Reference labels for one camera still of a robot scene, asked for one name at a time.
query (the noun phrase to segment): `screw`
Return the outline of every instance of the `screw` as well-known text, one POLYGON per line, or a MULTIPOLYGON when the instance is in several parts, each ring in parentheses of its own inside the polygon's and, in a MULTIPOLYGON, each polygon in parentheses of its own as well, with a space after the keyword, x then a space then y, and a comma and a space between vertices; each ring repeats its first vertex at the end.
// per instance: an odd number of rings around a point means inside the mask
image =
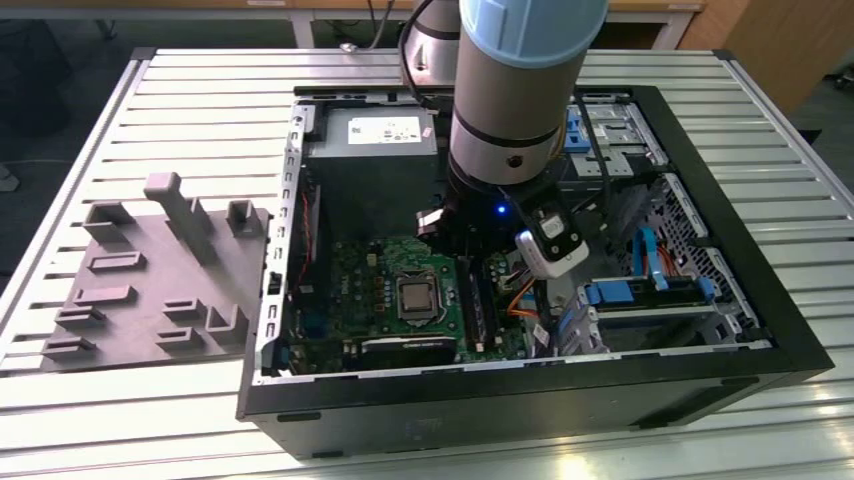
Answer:
POLYGON ((521 156, 513 155, 507 159, 507 165, 509 168, 519 168, 521 166, 521 156))

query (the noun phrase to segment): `green circuit board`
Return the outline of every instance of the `green circuit board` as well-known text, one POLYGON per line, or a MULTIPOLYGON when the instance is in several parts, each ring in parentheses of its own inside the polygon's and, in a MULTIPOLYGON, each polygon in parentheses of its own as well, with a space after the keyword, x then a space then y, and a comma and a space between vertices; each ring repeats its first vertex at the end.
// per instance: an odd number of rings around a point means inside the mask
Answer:
MULTIPOLYGON (((500 255, 489 258, 488 266, 496 277, 508 269, 500 255)), ((515 359, 524 355, 520 327, 499 330, 500 344, 493 349, 483 352, 468 350, 453 260, 432 254, 429 247, 417 239, 391 237, 369 242, 336 243, 331 273, 328 339, 345 342, 364 337, 436 334, 456 339, 456 363, 515 359), (412 326, 399 318, 396 281, 401 275, 423 275, 432 277, 435 282, 439 318, 421 326, 412 326)), ((505 325, 503 309, 497 311, 500 323, 505 325)), ((332 354, 331 351, 317 353, 321 357, 332 354)), ((317 373, 336 368, 335 362, 319 365, 317 373)))

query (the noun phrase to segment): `power supply label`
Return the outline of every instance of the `power supply label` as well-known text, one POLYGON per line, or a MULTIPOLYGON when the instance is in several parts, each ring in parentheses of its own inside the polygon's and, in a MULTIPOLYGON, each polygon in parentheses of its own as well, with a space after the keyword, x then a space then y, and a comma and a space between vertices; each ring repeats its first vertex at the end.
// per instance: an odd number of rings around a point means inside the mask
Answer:
POLYGON ((347 143, 351 145, 421 141, 417 117, 356 117, 347 126, 347 143))

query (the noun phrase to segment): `cpu socket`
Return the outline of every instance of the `cpu socket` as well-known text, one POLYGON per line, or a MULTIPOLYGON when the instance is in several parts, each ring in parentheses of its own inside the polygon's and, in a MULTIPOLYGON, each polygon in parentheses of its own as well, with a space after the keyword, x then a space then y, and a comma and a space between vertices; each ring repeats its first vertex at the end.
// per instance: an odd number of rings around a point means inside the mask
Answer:
POLYGON ((436 277, 431 272, 399 276, 397 318, 413 327, 427 325, 439 317, 436 294, 436 277))

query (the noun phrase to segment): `slotted metal surface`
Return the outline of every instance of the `slotted metal surface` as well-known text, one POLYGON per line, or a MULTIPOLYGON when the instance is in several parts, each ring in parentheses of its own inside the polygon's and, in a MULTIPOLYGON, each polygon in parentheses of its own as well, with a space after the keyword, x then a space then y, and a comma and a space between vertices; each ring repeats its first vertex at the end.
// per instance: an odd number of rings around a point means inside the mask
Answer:
POLYGON ((205 210, 275 209, 295 85, 396 83, 389 51, 161 50, 133 61, 0 299, 0 476, 335 478, 850 476, 854 222, 848 193, 736 64, 706 52, 590 52, 586 84, 662 89, 836 368, 696 423, 642 433, 299 464, 233 420, 240 361, 65 375, 38 351, 70 288, 94 200, 133 214, 149 172, 176 171, 205 210))

